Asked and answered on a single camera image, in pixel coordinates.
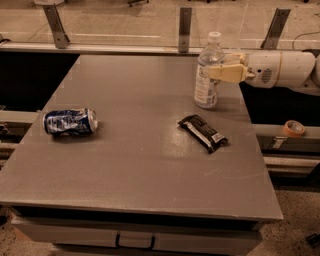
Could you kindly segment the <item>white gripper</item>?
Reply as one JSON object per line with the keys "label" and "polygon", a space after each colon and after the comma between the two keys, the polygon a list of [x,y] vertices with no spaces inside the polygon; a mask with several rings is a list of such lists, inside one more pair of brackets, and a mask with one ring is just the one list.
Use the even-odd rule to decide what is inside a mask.
{"label": "white gripper", "polygon": [[275,86],[280,72],[279,52],[254,52],[248,56],[247,67],[243,65],[246,59],[244,53],[226,54],[223,60],[226,65],[211,66],[210,78],[231,83],[245,81],[253,87],[267,89]]}

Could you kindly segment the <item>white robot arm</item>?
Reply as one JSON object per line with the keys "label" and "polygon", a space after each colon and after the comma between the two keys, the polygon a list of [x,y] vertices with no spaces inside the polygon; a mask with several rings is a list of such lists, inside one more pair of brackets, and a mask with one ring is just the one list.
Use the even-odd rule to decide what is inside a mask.
{"label": "white robot arm", "polygon": [[319,95],[319,58],[308,51],[258,50],[226,54],[209,68],[209,77],[256,88],[288,88]]}

